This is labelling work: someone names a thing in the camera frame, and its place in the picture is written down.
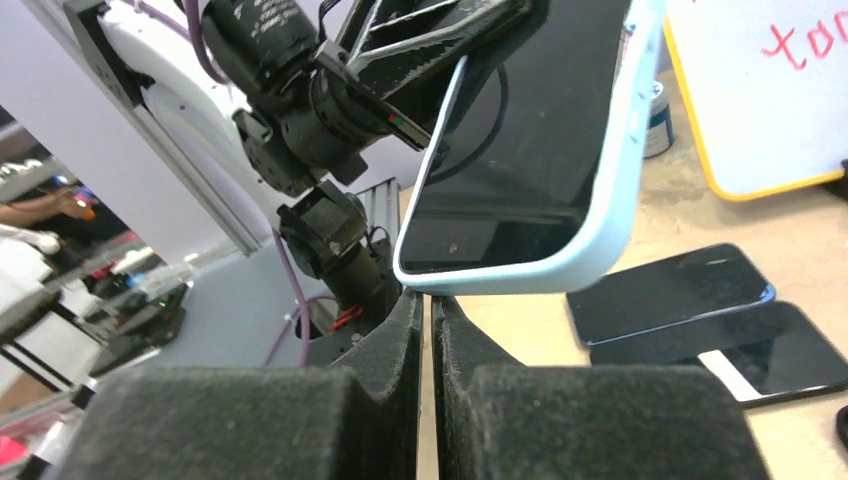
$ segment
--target wooden table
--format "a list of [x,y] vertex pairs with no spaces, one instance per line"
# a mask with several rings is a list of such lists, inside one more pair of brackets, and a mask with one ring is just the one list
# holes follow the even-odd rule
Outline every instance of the wooden table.
[[[739,245],[777,288],[848,357],[848,202],[811,188],[744,204],[707,187],[677,82],[669,89],[674,146],[647,160],[639,212],[621,270],[713,243]],[[406,210],[409,191],[401,195]],[[527,365],[587,365],[562,295],[462,297],[468,317]],[[429,320],[425,322],[429,329]],[[425,332],[419,478],[437,479],[432,352]],[[848,478],[848,453],[834,436],[834,416],[848,394],[750,410],[748,421],[776,480]]]

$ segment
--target phone frame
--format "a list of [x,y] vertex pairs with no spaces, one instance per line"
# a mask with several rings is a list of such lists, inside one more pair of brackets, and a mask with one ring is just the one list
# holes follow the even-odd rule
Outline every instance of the phone frame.
[[666,0],[634,0],[625,25],[636,26],[622,58],[610,101],[607,130],[583,225],[554,255],[527,263],[446,272],[404,270],[400,252],[459,92],[468,57],[451,77],[430,144],[412,190],[394,249],[392,267],[404,285],[431,295],[571,292],[588,287],[618,260],[630,238],[639,202],[642,156]]

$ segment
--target whiteboard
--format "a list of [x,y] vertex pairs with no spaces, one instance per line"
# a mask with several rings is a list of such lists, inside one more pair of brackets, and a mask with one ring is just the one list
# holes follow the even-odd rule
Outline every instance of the whiteboard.
[[848,3],[677,0],[666,38],[716,194],[746,201],[842,176]]

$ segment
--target white panel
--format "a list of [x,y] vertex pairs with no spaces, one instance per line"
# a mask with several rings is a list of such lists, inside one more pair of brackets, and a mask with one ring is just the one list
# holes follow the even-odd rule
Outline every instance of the white panel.
[[229,241],[21,0],[0,2],[0,48],[0,104],[166,261]]
[[841,172],[848,158],[843,0],[675,1],[668,19],[678,74],[726,197]]

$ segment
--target phone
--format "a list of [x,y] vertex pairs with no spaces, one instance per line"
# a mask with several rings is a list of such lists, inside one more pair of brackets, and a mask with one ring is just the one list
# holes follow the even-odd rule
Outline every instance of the phone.
[[775,294],[739,247],[722,243],[607,275],[565,298],[577,337],[594,346],[769,302]]
[[627,244],[665,0],[613,87],[627,0],[536,2],[454,70],[401,226],[394,271],[430,294],[573,291]]
[[697,365],[746,407],[848,387],[848,364],[798,307],[773,302],[605,343],[592,365]]

